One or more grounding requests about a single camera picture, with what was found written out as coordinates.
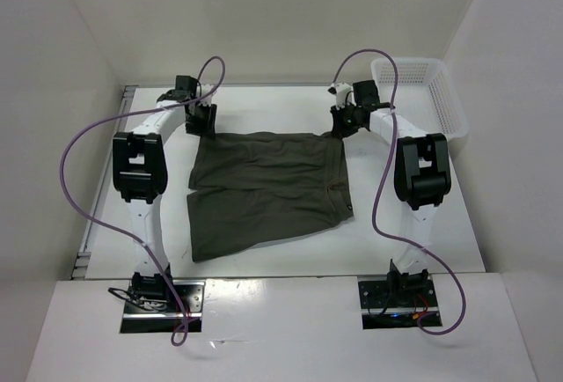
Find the dark green shorts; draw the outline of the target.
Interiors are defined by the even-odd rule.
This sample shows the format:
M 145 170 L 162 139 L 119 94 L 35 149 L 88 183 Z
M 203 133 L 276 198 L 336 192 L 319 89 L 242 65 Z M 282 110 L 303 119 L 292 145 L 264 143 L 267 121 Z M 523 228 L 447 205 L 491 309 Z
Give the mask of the dark green shorts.
M 354 214 L 345 145 L 328 133 L 203 137 L 188 186 L 195 262 L 327 231 Z

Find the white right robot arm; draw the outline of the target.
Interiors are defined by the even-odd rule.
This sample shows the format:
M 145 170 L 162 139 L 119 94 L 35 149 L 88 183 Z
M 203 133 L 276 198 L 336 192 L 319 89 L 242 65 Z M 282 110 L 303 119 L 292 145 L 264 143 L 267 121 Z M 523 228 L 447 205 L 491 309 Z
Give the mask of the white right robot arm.
M 380 236 L 406 245 L 403 253 L 390 260 L 385 285 L 386 296 L 393 304 L 406 305 L 417 290 L 426 287 L 428 270 L 423 255 L 435 213 L 451 190 L 447 138 L 442 133 L 431 134 L 416 127 L 397 114 L 390 103 L 381 102 L 372 80 L 332 83 L 328 91 L 335 97 L 331 107 L 333 136 L 344 138 L 367 129 L 390 146 L 372 224 Z M 377 224 L 378 206 L 389 172 L 393 172 L 394 193 L 403 205 L 399 235 L 387 233 Z

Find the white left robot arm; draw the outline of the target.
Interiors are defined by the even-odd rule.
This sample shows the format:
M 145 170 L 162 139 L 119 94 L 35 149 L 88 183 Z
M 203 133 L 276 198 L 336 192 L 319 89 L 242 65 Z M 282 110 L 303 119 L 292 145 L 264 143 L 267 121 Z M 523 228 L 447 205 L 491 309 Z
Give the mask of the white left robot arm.
M 179 127 L 189 135 L 215 135 L 213 91 L 213 85 L 196 77 L 177 76 L 175 87 L 158 98 L 156 112 L 133 130 L 113 137 L 113 186 L 128 205 L 133 234 L 143 242 L 137 248 L 135 269 L 141 277 L 170 270 L 160 217 L 168 184 L 165 143 Z

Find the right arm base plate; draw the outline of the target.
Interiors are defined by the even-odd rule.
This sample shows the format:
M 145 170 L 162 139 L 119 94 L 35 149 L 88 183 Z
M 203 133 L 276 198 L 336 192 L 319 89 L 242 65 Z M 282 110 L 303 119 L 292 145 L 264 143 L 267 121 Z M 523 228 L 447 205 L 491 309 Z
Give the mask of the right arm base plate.
M 400 290 L 394 294 L 383 276 L 360 278 L 357 286 L 363 330 L 417 327 L 418 318 L 422 318 L 423 327 L 442 325 L 431 279 L 424 288 Z

